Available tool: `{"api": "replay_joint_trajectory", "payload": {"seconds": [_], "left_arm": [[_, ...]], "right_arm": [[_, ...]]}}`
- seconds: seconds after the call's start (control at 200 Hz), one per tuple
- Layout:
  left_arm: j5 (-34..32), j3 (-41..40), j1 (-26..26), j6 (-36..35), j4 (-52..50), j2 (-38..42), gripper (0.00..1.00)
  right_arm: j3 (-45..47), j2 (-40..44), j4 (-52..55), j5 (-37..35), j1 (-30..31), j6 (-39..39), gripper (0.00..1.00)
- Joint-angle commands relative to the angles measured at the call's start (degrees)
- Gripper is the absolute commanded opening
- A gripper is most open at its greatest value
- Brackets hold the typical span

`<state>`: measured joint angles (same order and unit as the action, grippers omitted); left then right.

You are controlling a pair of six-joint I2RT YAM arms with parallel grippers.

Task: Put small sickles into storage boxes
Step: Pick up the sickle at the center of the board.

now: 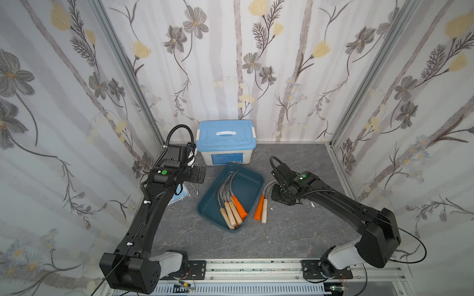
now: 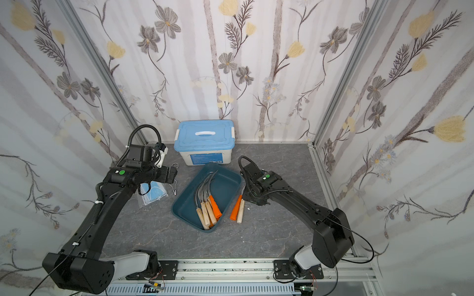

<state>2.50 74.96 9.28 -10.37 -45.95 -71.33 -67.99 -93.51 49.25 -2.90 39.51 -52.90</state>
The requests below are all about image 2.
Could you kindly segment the wooden handle sickle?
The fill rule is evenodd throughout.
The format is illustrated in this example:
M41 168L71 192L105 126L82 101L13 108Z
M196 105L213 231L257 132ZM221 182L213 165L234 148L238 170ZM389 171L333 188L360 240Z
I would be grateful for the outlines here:
M245 208L245 201L242 199L239 203L239 211L238 211L238 215L237 215L237 223L238 224L241 224L243 222L244 208Z
M206 209L206 210L203 211L203 213L207 213L208 223L206 223L206 226L208 228L212 228L217 223L217 218L214 215L214 211L213 211L211 203L209 201L208 186L209 186L210 178L211 177L208 176L202 182L202 185L201 185L201 188L200 188L201 207L204 207Z
M195 204L196 204L196 212L197 212L198 218L199 218L199 220L200 220L200 222L201 222L201 221L202 221L201 210L200 210L199 205L198 205L198 202L197 202L197 190L198 190L198 187L197 187L196 192L195 192Z
M206 184L206 179L201 183L201 185L197 189L197 203L201 210L202 216L202 225L205 230L209 230L211 226L211 219L209 216L209 212L207 209L207 205L204 201L204 185Z

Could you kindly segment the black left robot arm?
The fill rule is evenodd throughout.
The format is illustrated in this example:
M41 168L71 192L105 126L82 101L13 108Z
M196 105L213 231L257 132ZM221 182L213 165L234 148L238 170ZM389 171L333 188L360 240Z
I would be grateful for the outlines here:
M132 143L144 128L158 137L155 145ZM96 200L82 224L60 251L47 254L42 262L58 288L98 295L117 279L152 278L160 273L155 251L138 250L108 260L100 257L116 219L130 198L141 192L141 185L174 183L177 168L160 164L164 150L156 127L144 124L132 131L124 154L95 186Z

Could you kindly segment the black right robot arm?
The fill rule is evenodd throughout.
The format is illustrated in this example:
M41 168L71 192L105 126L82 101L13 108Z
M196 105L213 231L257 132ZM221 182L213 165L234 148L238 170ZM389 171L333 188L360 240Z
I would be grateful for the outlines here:
M261 170L247 156L240 156L238 165L245 181L243 200L258 206L276 202L312 230L312 244L301 247L290 256L290 271L294 277L306 275L317 265L334 268L352 248L353 233L341 209L330 210L311 201L280 175Z

